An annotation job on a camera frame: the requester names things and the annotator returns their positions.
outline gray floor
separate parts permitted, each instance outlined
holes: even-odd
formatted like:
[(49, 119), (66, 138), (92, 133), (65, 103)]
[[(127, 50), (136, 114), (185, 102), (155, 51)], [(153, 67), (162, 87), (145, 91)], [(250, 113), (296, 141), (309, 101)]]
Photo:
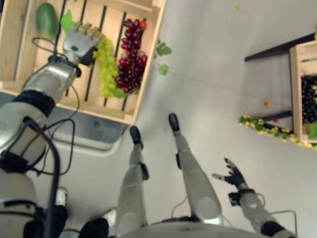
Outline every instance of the gray floor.
[[(241, 5), (238, 11), (236, 4)], [(291, 109), (288, 57), (245, 63), (244, 56), (310, 34), (316, 29), (316, 1), (306, 0), (167, 0), (160, 38), (173, 54), (156, 59), (136, 122), (145, 148), (150, 180), (144, 183), (150, 223), (170, 217), (185, 197), (167, 115), (178, 114), (197, 160), (210, 175), (226, 173), (223, 157), (243, 171), (250, 187), (265, 195), (269, 211), (293, 209), (299, 236), (317, 237), (317, 153), (290, 142), (257, 135), (238, 126), (242, 113), (266, 115)], [(158, 74), (165, 63), (170, 71)], [(270, 101), (271, 108), (264, 102)], [(81, 228), (115, 206), (132, 148), (129, 135), (119, 151), (100, 159), (75, 153), (60, 184), (69, 192), (67, 226)], [(61, 150), (66, 166), (68, 151)], [(46, 204), (50, 178), (34, 178)], [(211, 178), (233, 226), (252, 230), (227, 194), (234, 187)], [(188, 214), (183, 205), (176, 215)], [(293, 230), (290, 214), (276, 216)]]

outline cable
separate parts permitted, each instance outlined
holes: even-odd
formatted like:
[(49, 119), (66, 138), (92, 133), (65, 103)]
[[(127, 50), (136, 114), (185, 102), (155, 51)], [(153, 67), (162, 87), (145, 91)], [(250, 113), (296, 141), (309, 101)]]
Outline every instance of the cable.
[(234, 228), (232, 223), (224, 215), (222, 217), (226, 220), (226, 222), (229, 224), (231, 228)]
[[(35, 43), (35, 40), (44, 40), (44, 41), (47, 41), (47, 42), (51, 43), (51, 44), (53, 45), (53, 47), (54, 47), (54, 50), (52, 51), (52, 50), (50, 50), (50, 49), (48, 49), (48, 48), (45, 48), (45, 47), (43, 47), (43, 46), (40, 46), (39, 44)], [(51, 41), (50, 39), (47, 39), (47, 38), (44, 38), (44, 37), (33, 37), (33, 38), (32, 38), (32, 44), (35, 45), (36, 47), (42, 49), (42, 50), (45, 50), (45, 51), (48, 51), (48, 52), (53, 53), (53, 59), (51, 60), (51, 62), (56, 60), (56, 56), (57, 56), (57, 55), (64, 56), (66, 59), (68, 59), (66, 55), (57, 52), (57, 45), (56, 45), (53, 41)], [(50, 63), (50, 62), (44, 64), (41, 68), (39, 68), (39, 69), (36, 70), (34, 73), (32, 73), (32, 74), (26, 79), (26, 81), (23, 83), (22, 89), (25, 88), (25, 86), (28, 84), (28, 82), (31, 80), (31, 78), (32, 78), (35, 74), (37, 74), (37, 73), (40, 72), (43, 68), (45, 68), (47, 65), (49, 65), (49, 63)]]
[[(74, 88), (73, 85), (71, 85), (71, 88), (74, 90), (74, 93), (76, 95), (76, 98), (77, 98), (77, 108), (76, 110), (67, 118), (67, 119), (71, 119), (79, 110), (79, 107), (80, 107), (80, 100), (79, 100), (79, 96), (78, 96), (78, 93), (76, 91), (76, 89)], [(59, 124), (59, 126), (57, 126), (55, 128), (55, 130), (53, 131), (53, 133), (50, 135), (51, 136), (51, 140), (53, 140), (53, 137), (54, 137), (54, 134), (55, 132), (62, 126), (64, 125), (66, 121), (62, 122), (61, 124)], [(70, 168), (70, 164), (71, 164), (71, 161), (72, 161), (72, 155), (73, 155), (73, 146), (74, 146), (74, 137), (75, 137), (75, 125), (74, 125), (74, 122), (73, 122), (73, 133), (72, 133), (72, 141), (71, 141), (71, 149), (70, 149), (70, 158), (69, 158), (69, 164), (68, 164), (68, 167), (66, 169), (65, 172), (61, 173), (60, 175), (64, 175), (65, 173), (68, 172), (69, 168)], [(49, 153), (49, 150), (50, 148), (47, 149), (46, 153), (45, 153), (45, 157), (44, 157), (44, 160), (43, 160), (43, 167), (41, 169), (41, 173), (44, 171), (44, 168), (46, 166), (46, 158), (48, 156), (48, 153)]]
[(185, 197), (185, 199), (184, 199), (182, 202), (176, 204), (176, 205), (173, 207), (172, 213), (171, 213), (171, 218), (173, 218), (173, 216), (174, 216), (174, 211), (175, 211), (175, 209), (176, 209), (177, 207), (183, 205), (183, 204), (186, 202), (186, 200), (187, 200), (187, 196)]
[(295, 235), (297, 236), (297, 215), (296, 212), (294, 210), (283, 210), (283, 211), (277, 211), (277, 212), (271, 212), (270, 214), (281, 214), (281, 213), (293, 213), (294, 215), (294, 230), (295, 230)]
[[(50, 49), (48, 49), (48, 48), (45, 48), (45, 47), (43, 47), (43, 46), (40, 46), (39, 44), (37, 44), (37, 43), (35, 42), (35, 40), (44, 40), (44, 41), (46, 41), (46, 42), (51, 43), (51, 44), (53, 45), (53, 47), (54, 47), (54, 50), (50, 50)], [(63, 57), (65, 57), (65, 58), (68, 60), (68, 58), (67, 58), (66, 55), (57, 52), (57, 46), (56, 46), (56, 44), (55, 44), (53, 41), (51, 41), (50, 39), (47, 39), (47, 38), (44, 38), (44, 37), (33, 37), (33, 38), (32, 38), (32, 44), (35, 45), (36, 47), (42, 49), (42, 50), (51, 52), (51, 53), (53, 53), (54, 55), (63, 56)]]
[(53, 169), (53, 179), (52, 179), (52, 186), (51, 186), (51, 193), (49, 198), (49, 205), (48, 205), (48, 213), (47, 213), (47, 219), (46, 219), (46, 233), (45, 237), (51, 238), (54, 237), (55, 231), (54, 231), (54, 215), (55, 215), (55, 200), (56, 200), (56, 193), (57, 193), (57, 187), (58, 187), (58, 180), (59, 180), (59, 170), (60, 170), (60, 161), (59, 161), (59, 154), (52, 143), (52, 141), (45, 135), (44, 130), (40, 128), (40, 126), (31, 118), (28, 118), (28, 123), (32, 126), (32, 128), (40, 134), (44, 140), (50, 145), (53, 153), (54, 158), (54, 169)]
[(257, 196), (260, 196), (262, 198), (262, 201), (263, 201), (262, 206), (265, 207), (265, 197), (264, 197), (264, 195), (262, 193), (257, 193)]
[[(49, 130), (49, 129), (52, 128), (53, 126), (56, 126), (57, 124), (60, 124), (60, 123), (65, 123), (65, 122), (67, 122), (67, 121), (71, 122), (71, 123), (72, 123), (72, 127), (73, 127), (73, 129), (72, 129), (72, 140), (71, 140), (71, 145), (70, 145), (70, 156), (69, 156), (70, 158), (69, 158), (69, 162), (68, 162), (67, 169), (66, 169), (64, 172), (60, 173), (60, 174), (59, 174), (60, 176), (66, 174), (66, 173), (69, 171), (70, 167), (71, 167), (72, 157), (73, 157), (73, 148), (74, 148), (74, 137), (75, 137), (75, 122), (74, 122), (74, 120), (72, 120), (72, 119), (70, 119), (70, 118), (63, 119), (63, 120), (60, 120), (60, 121), (57, 121), (57, 122), (51, 124), (50, 126), (48, 126), (48, 127), (44, 130), (44, 131)], [(36, 139), (37, 137), (38, 137), (38, 135), (35, 136), (35, 137), (26, 145), (26, 147), (24, 148), (24, 150), (23, 150), (22, 153), (25, 153), (25, 151), (26, 151), (26, 150), (28, 149), (28, 147), (35, 141), (35, 139)], [(36, 168), (34, 168), (34, 167), (32, 167), (32, 166), (29, 166), (28, 169), (31, 170), (31, 171), (37, 172), (38, 175), (40, 175), (40, 174), (53, 175), (53, 173), (46, 172), (46, 171), (43, 171), (43, 170), (37, 170)]]
[[(75, 137), (75, 122), (74, 120), (72, 120), (71, 118), (78, 112), (79, 110), (79, 107), (80, 107), (80, 100), (79, 100), (79, 96), (78, 96), (78, 93), (76, 91), (76, 89), (74, 88), (73, 85), (71, 85), (71, 88), (74, 90), (74, 93), (76, 95), (76, 98), (77, 98), (77, 108), (76, 110), (66, 119), (62, 119), (62, 120), (59, 120), (51, 125), (49, 125), (48, 127), (45, 128), (44, 131), (48, 131), (49, 132), (49, 129), (51, 129), (52, 127), (56, 126), (59, 124), (59, 126), (57, 128), (55, 128), (55, 130), (53, 131), (52, 135), (51, 136), (51, 140), (53, 139), (54, 137), (54, 134), (55, 132), (64, 124), (66, 123), (67, 121), (71, 122), (72, 123), (72, 139), (71, 139), (71, 145), (70, 145), (70, 155), (69, 155), (69, 162), (68, 162), (68, 166), (67, 166), (67, 169), (60, 173), (59, 175), (64, 175), (66, 174), (70, 167), (71, 167), (71, 163), (72, 163), (72, 157), (73, 157), (73, 149), (74, 149), (74, 137)], [(33, 137), (32, 140), (30, 140), (30, 142), (24, 147), (22, 153), (20, 154), (20, 158), (23, 158), (24, 154), (26, 153), (26, 151), (28, 150), (28, 148), (31, 146), (31, 144), (39, 137), (39, 135), (36, 135), (35, 137)], [(49, 152), (49, 149), (50, 147), (47, 149), (46, 153), (45, 153), (45, 157), (44, 157), (44, 161), (43, 161), (43, 167), (40, 169), (40, 170), (37, 170), (36, 168), (34, 168), (32, 165), (28, 167), (29, 170), (32, 170), (34, 172), (37, 172), (38, 173), (38, 176), (40, 174), (46, 174), (46, 175), (53, 175), (52, 173), (50, 172), (46, 172), (44, 171), (44, 168), (45, 168), (45, 165), (46, 165), (46, 159), (47, 159), (47, 155), (48, 155), (48, 152)]]

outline small wooden crate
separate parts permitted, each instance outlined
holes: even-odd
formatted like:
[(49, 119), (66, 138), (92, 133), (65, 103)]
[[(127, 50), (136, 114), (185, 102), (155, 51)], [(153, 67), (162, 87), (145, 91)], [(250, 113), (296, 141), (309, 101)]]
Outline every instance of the small wooden crate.
[[(71, 10), (73, 21), (81, 20), (101, 28), (101, 32), (114, 46), (117, 61), (122, 53), (121, 39), (124, 38), (125, 19), (146, 19), (147, 28), (142, 36), (141, 50), (148, 55), (142, 85), (138, 94), (126, 98), (99, 96), (98, 63), (94, 67), (79, 65), (82, 76), (76, 78), (73, 86), (80, 98), (80, 112), (133, 124), (137, 118), (140, 102), (145, 90), (151, 61), (157, 42), (159, 28), (166, 0), (7, 0), (4, 3), (0, 26), (0, 91), (12, 95), (20, 92), (21, 85), (35, 70), (47, 62), (51, 53), (37, 48), (31, 42), (38, 36), (35, 24), (35, 12), (44, 2), (52, 4), (56, 14), (65, 14)], [(62, 31), (57, 49), (62, 52), (65, 34)], [(52, 49), (41, 41), (40, 45)], [(75, 110), (77, 100), (70, 89), (59, 107)]]
[(317, 41), (299, 44), (290, 49), (294, 133), (300, 141), (317, 143), (303, 133), (301, 76), (317, 73)]

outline red berry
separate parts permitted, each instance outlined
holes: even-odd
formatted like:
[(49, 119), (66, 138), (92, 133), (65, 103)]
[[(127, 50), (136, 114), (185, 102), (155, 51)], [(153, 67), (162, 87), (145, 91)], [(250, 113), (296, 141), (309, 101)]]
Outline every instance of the red berry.
[(146, 27), (147, 27), (147, 23), (146, 23), (146, 21), (145, 21), (145, 20), (140, 21), (140, 23), (139, 23), (139, 27), (140, 27), (140, 28), (142, 28), (143, 30), (145, 30), (145, 29), (146, 29)]
[(125, 62), (126, 62), (125, 59), (120, 59), (120, 60), (119, 60), (119, 64), (120, 64), (120, 65), (125, 65)]
[(132, 24), (131, 19), (127, 19), (123, 25), (129, 27), (131, 24)]
[(121, 45), (121, 48), (123, 48), (124, 50), (126, 50), (128, 48), (128, 45), (127, 44), (122, 44)]

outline black cable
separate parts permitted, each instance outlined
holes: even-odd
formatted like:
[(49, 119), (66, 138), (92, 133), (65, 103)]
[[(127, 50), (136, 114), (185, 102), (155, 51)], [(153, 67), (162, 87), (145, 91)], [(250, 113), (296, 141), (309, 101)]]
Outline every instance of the black cable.
[(271, 212), (270, 214), (281, 214), (281, 213), (293, 213), (294, 215), (294, 230), (295, 230), (295, 235), (297, 236), (297, 215), (294, 210), (283, 210), (283, 211), (277, 211), (277, 212)]
[[(73, 85), (71, 85), (71, 88), (74, 90), (74, 93), (75, 93), (76, 98), (77, 98), (77, 108), (76, 108), (76, 110), (68, 117), (68, 119), (71, 119), (71, 118), (78, 112), (79, 107), (80, 107), (80, 100), (79, 100), (78, 93), (77, 93), (77, 91), (76, 91), (76, 89), (74, 88)], [(56, 132), (65, 122), (66, 122), (66, 121), (62, 122), (59, 126), (57, 126), (57, 127), (54, 129), (53, 133), (50, 135), (50, 136), (51, 136), (51, 140), (53, 140), (53, 137), (54, 137), (55, 132)], [(68, 164), (68, 167), (67, 167), (66, 171), (63, 172), (63, 173), (61, 173), (60, 175), (64, 175), (65, 173), (67, 173), (68, 170), (69, 170), (69, 168), (70, 168), (70, 164), (71, 164), (71, 161), (72, 161), (72, 155), (73, 155), (74, 137), (75, 137), (75, 124), (74, 124), (74, 122), (73, 122), (73, 133), (72, 133), (72, 141), (71, 141), (69, 164)], [(46, 151), (46, 153), (45, 153), (45, 157), (44, 157), (44, 160), (43, 160), (43, 167), (42, 167), (42, 169), (40, 170), (40, 173), (42, 173), (42, 172), (44, 171), (44, 168), (45, 168), (45, 166), (46, 166), (46, 158), (47, 158), (47, 155), (48, 155), (48, 153), (49, 153), (49, 150), (50, 150), (50, 148), (48, 147), (48, 149), (47, 149), (47, 151)]]
[[(75, 122), (74, 120), (70, 119), (70, 118), (67, 118), (67, 119), (63, 119), (63, 120), (59, 120), (51, 125), (49, 125), (48, 127), (46, 127), (44, 129), (44, 131), (47, 131), (49, 129), (51, 129), (52, 127), (60, 124), (60, 123), (65, 123), (67, 121), (70, 121), (73, 125), (73, 130), (72, 130), (72, 141), (71, 141), (71, 147), (70, 147), (70, 158), (69, 158), (69, 163), (68, 163), (68, 166), (67, 166), (67, 169), (60, 173), (59, 175), (64, 175), (66, 174), (69, 169), (70, 169), (70, 166), (71, 166), (71, 163), (72, 163), (72, 156), (73, 156), (73, 147), (74, 147), (74, 137), (75, 137)], [(25, 154), (25, 152), (28, 150), (28, 148), (30, 147), (30, 145), (39, 137), (39, 135), (36, 135), (35, 137), (33, 137), (32, 140), (30, 140), (30, 142), (25, 146), (25, 148), (23, 149), (22, 153), (20, 154), (20, 157), (23, 157), (23, 155)], [(30, 167), (27, 167), (29, 170), (32, 170), (32, 171), (35, 171), (37, 172), (38, 174), (46, 174), (46, 175), (53, 175), (53, 173), (50, 173), (50, 172), (46, 172), (46, 171), (40, 171), (40, 170), (37, 170), (36, 168), (30, 166)]]
[[(46, 42), (51, 43), (51, 44), (53, 45), (53, 47), (54, 47), (54, 50), (50, 50), (50, 49), (48, 49), (48, 48), (45, 48), (45, 47), (43, 47), (43, 46), (40, 46), (39, 44), (37, 44), (37, 43), (35, 42), (35, 40), (44, 40), (44, 41), (46, 41)], [(57, 45), (56, 45), (53, 41), (51, 41), (50, 39), (47, 39), (47, 38), (44, 38), (44, 37), (33, 37), (33, 38), (32, 38), (32, 44), (35, 45), (36, 47), (42, 49), (42, 50), (45, 50), (45, 51), (48, 51), (48, 52), (53, 53), (54, 56), (55, 56), (55, 55), (60, 55), (60, 56), (65, 57), (66, 59), (68, 59), (66, 55), (57, 52)]]
[(16, 144), (16, 142), (21, 138), (21, 136), (22, 136), (22, 134), (23, 134), (25, 128), (26, 128), (27, 126), (29, 126), (29, 125), (30, 125), (30, 123), (24, 122), (24, 124), (22, 125), (21, 129), (20, 129), (19, 132), (18, 132), (18, 135), (17, 135), (16, 139), (15, 139), (15, 140), (8, 146), (8, 148), (5, 150), (5, 153), (4, 153), (4, 155), (3, 155), (4, 158), (7, 157), (7, 154), (9, 153), (9, 151), (13, 148), (13, 146)]
[[(47, 42), (51, 43), (51, 44), (53, 45), (53, 47), (54, 47), (54, 50), (50, 50), (50, 49), (48, 49), (48, 48), (45, 48), (45, 47), (43, 47), (43, 46), (40, 46), (39, 44), (35, 43), (35, 40), (44, 40), (44, 41), (47, 41)], [(33, 38), (32, 38), (32, 44), (35, 45), (36, 47), (42, 49), (42, 50), (45, 50), (45, 51), (48, 51), (48, 52), (53, 53), (53, 58), (52, 58), (52, 60), (51, 60), (50, 62), (55, 61), (57, 55), (64, 56), (66, 59), (68, 59), (66, 55), (57, 52), (57, 45), (56, 45), (53, 41), (51, 41), (50, 39), (47, 39), (47, 38), (44, 38), (44, 37), (33, 37)], [(41, 68), (39, 68), (39, 69), (36, 70), (34, 73), (32, 73), (32, 74), (26, 79), (26, 81), (23, 83), (22, 89), (25, 88), (25, 86), (28, 84), (28, 82), (29, 82), (30, 79), (33, 77), (33, 75), (35, 75), (35, 74), (37, 74), (38, 72), (40, 72), (40, 71), (41, 71), (43, 68), (45, 68), (50, 62), (44, 64)]]
[(51, 186), (51, 193), (50, 193), (50, 198), (49, 198), (49, 205), (48, 205), (48, 213), (47, 213), (47, 218), (46, 218), (46, 232), (45, 232), (45, 237), (46, 238), (52, 238), (55, 237), (55, 230), (54, 230), (54, 215), (55, 215), (55, 200), (56, 200), (56, 193), (57, 193), (57, 188), (58, 188), (58, 180), (59, 180), (59, 170), (60, 170), (60, 160), (59, 160), (59, 154), (52, 143), (52, 141), (45, 135), (45, 132), (40, 126), (31, 118), (28, 118), (27, 121), (32, 128), (40, 134), (44, 140), (50, 145), (53, 153), (53, 158), (54, 158), (54, 170), (53, 170), (53, 179), (52, 179), (52, 186)]

